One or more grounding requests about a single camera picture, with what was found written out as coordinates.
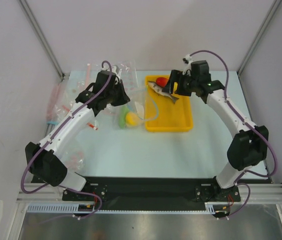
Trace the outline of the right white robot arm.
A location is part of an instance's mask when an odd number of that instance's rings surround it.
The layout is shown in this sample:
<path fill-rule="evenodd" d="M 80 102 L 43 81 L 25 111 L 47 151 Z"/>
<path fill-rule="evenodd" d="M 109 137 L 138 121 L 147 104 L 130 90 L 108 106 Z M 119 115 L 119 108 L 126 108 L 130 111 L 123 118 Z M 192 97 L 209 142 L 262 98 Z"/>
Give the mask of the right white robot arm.
<path fill-rule="evenodd" d="M 219 80 L 212 80 L 207 61 L 185 57 L 183 62 L 185 69 L 172 70 L 163 91 L 188 97 L 195 93 L 214 110 L 233 138 L 227 150 L 228 163 L 215 176 L 217 185 L 211 188 L 212 197 L 222 201 L 244 173 L 266 159 L 269 131 L 265 126 L 257 126 L 235 108 L 226 87 Z"/>

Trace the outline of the yellow toy pear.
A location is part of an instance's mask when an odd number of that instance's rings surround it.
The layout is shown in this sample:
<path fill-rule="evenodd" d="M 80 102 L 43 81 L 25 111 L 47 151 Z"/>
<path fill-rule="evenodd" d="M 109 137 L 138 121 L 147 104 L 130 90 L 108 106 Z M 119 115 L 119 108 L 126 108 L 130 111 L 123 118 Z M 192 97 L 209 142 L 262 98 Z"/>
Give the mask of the yellow toy pear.
<path fill-rule="evenodd" d="M 129 127 L 135 127 L 140 124 L 141 119 L 134 112 L 128 112 L 125 116 L 126 125 Z"/>

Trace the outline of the clear blue-zipper bag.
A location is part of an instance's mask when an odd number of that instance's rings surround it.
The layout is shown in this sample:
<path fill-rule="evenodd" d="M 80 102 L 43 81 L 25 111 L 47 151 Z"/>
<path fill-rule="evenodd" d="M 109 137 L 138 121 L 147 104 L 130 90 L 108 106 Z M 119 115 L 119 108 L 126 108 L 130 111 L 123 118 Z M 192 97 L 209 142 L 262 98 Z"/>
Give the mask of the clear blue-zipper bag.
<path fill-rule="evenodd" d="M 147 86 L 139 87 L 136 90 L 127 93 L 130 98 L 130 102 L 125 105 L 114 107 L 113 124 L 115 129 L 133 129 L 137 128 L 145 123 L 156 120 L 159 116 L 159 108 L 154 99 L 149 94 L 149 88 Z M 127 106 L 129 112 L 133 112 L 141 119 L 138 126 L 120 128 L 118 126 L 118 113 L 122 106 Z"/>

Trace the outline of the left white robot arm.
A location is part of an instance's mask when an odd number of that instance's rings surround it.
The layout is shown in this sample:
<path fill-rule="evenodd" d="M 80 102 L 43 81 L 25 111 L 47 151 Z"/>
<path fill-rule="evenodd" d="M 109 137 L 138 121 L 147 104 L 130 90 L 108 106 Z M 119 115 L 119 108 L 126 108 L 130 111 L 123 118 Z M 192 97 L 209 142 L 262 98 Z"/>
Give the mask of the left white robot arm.
<path fill-rule="evenodd" d="M 92 121 L 107 105 L 122 106 L 130 98 L 125 92 L 123 81 L 113 72 L 101 70 L 77 98 L 65 118 L 39 143 L 29 142 L 25 147 L 27 167 L 21 178 L 21 190 L 27 173 L 42 180 L 46 185 L 63 187 L 73 191 L 80 200 L 90 197 L 91 188 L 85 177 L 68 169 L 61 161 L 68 144 L 81 128 Z"/>

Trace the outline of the green toy cucumber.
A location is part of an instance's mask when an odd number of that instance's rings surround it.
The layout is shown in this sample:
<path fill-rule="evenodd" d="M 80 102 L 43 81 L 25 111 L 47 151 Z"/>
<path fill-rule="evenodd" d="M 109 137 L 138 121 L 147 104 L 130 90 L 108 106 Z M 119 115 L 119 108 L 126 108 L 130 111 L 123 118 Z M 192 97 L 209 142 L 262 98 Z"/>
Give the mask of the green toy cucumber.
<path fill-rule="evenodd" d="M 118 126 L 123 129 L 126 127 L 126 115 L 129 113 L 129 109 L 126 105 L 122 106 L 118 113 Z"/>

